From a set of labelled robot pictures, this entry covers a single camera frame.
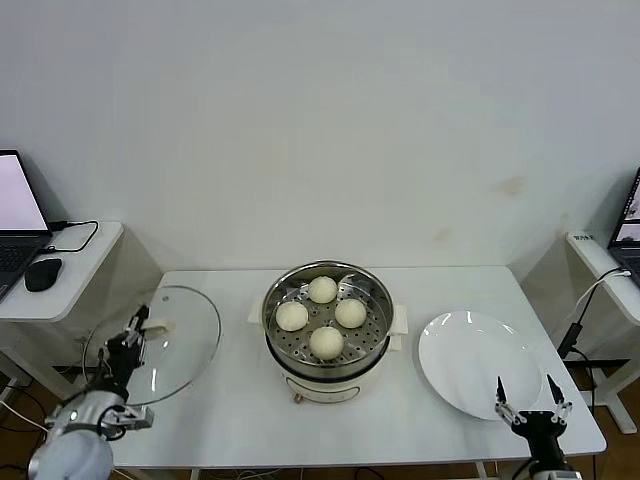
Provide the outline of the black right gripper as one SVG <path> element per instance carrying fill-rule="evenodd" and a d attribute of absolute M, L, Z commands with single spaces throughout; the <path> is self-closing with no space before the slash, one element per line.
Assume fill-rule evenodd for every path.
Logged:
<path fill-rule="evenodd" d="M 561 388 L 549 374 L 546 378 L 555 403 L 554 412 L 517 411 L 507 401 L 500 376 L 497 377 L 494 409 L 507 425 L 512 426 L 513 433 L 527 441 L 531 458 L 537 466 L 566 466 L 558 439 L 566 431 L 573 403 L 565 399 Z"/>

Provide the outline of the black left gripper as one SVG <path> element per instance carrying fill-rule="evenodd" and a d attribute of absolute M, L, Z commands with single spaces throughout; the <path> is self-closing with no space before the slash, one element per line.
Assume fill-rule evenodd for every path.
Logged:
<path fill-rule="evenodd" d="M 102 384 L 107 391 L 129 398 L 128 384 L 133 372 L 142 365 L 144 322 L 149 306 L 142 304 L 130 319 L 130 327 L 105 342 L 108 353 Z"/>

